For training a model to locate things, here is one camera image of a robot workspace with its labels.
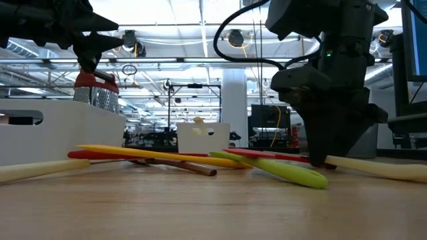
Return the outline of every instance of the table surface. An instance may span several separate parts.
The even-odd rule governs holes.
[[[327,190],[257,169],[204,177],[127,163],[17,181],[0,185],[0,239],[426,238],[426,182],[319,172]]]

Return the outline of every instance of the workbench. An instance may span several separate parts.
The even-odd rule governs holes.
[[[425,239],[426,183],[319,172],[327,190],[127,163],[17,181],[0,185],[0,239]]]

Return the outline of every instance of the white container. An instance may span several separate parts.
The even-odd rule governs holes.
[[[0,99],[2,110],[36,110],[39,125],[0,125],[0,166],[67,159],[78,144],[121,146],[125,118],[75,101]]]
[[[230,124],[178,123],[178,151],[180,153],[209,153],[228,148]]]

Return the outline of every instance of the cheese grater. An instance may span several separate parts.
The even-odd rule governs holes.
[[[74,101],[119,113],[119,88],[114,75],[99,70],[93,73],[81,70],[74,87]]]

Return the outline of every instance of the pillar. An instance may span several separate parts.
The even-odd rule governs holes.
[[[222,120],[242,139],[236,147],[248,146],[248,100],[245,69],[224,69],[222,75]]]

